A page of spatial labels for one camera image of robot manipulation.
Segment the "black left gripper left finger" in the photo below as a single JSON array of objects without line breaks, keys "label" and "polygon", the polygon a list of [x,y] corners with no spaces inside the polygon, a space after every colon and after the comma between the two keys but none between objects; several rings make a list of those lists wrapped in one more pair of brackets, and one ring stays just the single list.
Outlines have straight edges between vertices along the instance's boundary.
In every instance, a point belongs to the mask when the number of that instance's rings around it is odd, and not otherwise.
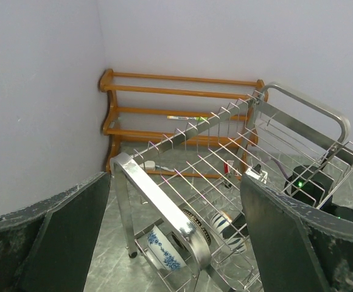
[{"label": "black left gripper left finger", "polygon": [[108,173],[0,215],[0,291],[83,291],[110,194]]}]

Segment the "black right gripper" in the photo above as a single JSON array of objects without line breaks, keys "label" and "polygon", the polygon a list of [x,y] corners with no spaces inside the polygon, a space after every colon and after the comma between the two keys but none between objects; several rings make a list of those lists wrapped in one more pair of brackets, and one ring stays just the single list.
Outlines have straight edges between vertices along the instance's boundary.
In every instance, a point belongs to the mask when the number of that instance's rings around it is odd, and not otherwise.
[{"label": "black right gripper", "polygon": [[353,222],[353,209],[333,202],[334,179],[312,165],[299,165],[286,179],[284,193],[339,219]]}]

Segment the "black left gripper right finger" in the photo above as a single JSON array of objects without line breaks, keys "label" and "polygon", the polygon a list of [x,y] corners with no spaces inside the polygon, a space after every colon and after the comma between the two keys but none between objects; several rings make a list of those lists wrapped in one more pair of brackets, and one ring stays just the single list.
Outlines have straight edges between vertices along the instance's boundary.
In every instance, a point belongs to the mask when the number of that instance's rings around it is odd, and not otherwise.
[{"label": "black left gripper right finger", "polygon": [[240,197],[264,291],[353,291],[353,222],[250,176]]}]

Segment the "dark patterned bowl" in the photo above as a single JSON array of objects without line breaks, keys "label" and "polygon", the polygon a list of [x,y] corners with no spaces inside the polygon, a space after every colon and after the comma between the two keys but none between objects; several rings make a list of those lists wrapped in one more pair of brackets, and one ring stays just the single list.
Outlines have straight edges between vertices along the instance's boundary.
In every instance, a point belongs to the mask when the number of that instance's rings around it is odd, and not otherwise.
[{"label": "dark patterned bowl", "polygon": [[204,239],[206,240],[206,243],[208,246],[211,245],[211,237],[209,235],[209,232],[206,230],[206,228],[203,226],[202,222],[195,216],[194,213],[187,209],[182,209],[183,213],[190,219],[191,222],[193,222],[194,226],[200,231]]}]

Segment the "blue floral white bowl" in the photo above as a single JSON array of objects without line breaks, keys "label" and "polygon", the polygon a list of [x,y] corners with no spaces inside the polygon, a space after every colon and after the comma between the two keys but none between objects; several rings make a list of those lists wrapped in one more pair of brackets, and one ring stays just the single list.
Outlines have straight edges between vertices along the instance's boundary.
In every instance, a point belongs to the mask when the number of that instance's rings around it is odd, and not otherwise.
[{"label": "blue floral white bowl", "polygon": [[145,261],[157,271],[179,271],[187,264],[171,241],[154,225],[148,233],[135,239]]}]

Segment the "wooden shelf rack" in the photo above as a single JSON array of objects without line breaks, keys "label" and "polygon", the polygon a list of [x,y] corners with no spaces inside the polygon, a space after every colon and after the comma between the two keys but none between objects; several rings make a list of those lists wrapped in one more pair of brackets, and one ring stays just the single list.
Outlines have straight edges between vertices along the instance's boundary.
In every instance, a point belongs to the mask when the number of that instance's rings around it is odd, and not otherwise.
[{"label": "wooden shelf rack", "polygon": [[107,95],[109,106],[102,125],[102,133],[110,138],[106,171],[110,172],[109,160],[119,154],[121,143],[161,142],[176,128],[182,130],[222,108],[241,105],[264,85],[261,79],[224,80],[106,69],[99,80],[99,90]]}]

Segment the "red white tube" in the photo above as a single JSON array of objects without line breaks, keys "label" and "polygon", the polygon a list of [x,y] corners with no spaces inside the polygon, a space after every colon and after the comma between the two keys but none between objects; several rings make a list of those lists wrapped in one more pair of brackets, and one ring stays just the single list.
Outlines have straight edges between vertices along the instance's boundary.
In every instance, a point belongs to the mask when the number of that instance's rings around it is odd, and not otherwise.
[{"label": "red white tube", "polygon": [[233,175],[234,174],[234,161],[233,160],[226,160],[223,164],[224,173],[226,175]]}]

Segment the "marker pen on shelf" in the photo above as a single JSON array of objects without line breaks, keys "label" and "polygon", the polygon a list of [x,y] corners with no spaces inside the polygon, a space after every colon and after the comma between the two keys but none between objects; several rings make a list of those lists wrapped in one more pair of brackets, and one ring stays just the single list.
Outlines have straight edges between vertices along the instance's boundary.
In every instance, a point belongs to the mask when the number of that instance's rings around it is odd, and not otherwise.
[{"label": "marker pen on shelf", "polygon": [[170,120],[196,120],[198,122],[207,120],[207,117],[193,117],[193,116],[167,116]]}]

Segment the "white power adapter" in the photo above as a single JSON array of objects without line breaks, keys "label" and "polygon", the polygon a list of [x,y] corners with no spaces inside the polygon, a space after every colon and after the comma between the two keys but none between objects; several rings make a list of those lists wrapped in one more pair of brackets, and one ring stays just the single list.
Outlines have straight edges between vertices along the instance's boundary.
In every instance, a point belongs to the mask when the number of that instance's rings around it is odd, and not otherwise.
[{"label": "white power adapter", "polygon": [[156,170],[156,163],[154,161],[145,161],[139,165],[144,171],[154,171]]}]

